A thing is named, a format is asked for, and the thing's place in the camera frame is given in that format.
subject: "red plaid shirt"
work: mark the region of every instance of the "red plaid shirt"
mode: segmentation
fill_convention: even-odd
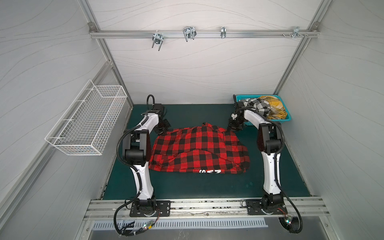
[[[232,131],[212,126],[174,129],[159,136],[152,149],[149,168],[160,172],[245,172],[248,149]]]

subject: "wire mesh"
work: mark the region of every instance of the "wire mesh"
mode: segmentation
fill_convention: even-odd
[[[93,86],[54,142],[67,155],[101,155],[127,98],[122,86]]]

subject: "green mat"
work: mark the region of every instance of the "green mat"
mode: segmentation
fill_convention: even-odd
[[[227,128],[233,104],[165,105],[171,128],[201,126],[203,122]],[[127,128],[136,126],[142,119],[146,105],[134,106]],[[198,174],[150,171],[151,182],[157,199],[261,197],[263,195],[263,158],[256,146],[257,129],[247,126],[236,133],[249,151],[250,168],[243,174]],[[151,133],[151,144],[157,135]],[[280,181],[287,195],[310,196],[307,187],[285,148],[280,157]],[[136,195],[132,171],[118,160],[115,162],[104,200],[130,199]]]

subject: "laundry basket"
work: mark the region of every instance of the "laundry basket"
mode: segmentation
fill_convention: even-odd
[[[246,100],[248,98],[259,98],[261,96],[274,96],[274,97],[277,97],[282,102],[282,104],[283,104],[283,106],[285,108],[285,111],[287,112],[287,118],[286,119],[270,119],[271,121],[274,121],[274,122],[288,122],[288,121],[291,121],[291,115],[289,114],[287,107],[285,106],[285,104],[284,104],[283,100],[281,99],[281,97],[279,97],[277,95],[268,95],[268,94],[264,94],[264,95],[236,95],[236,101]],[[253,125],[251,122],[245,122],[244,124],[248,125],[248,126],[252,126]]]
[[[83,88],[85,97],[71,104],[45,138],[67,155],[101,155],[127,98],[120,85],[91,86]],[[65,118],[74,105],[74,112]]]

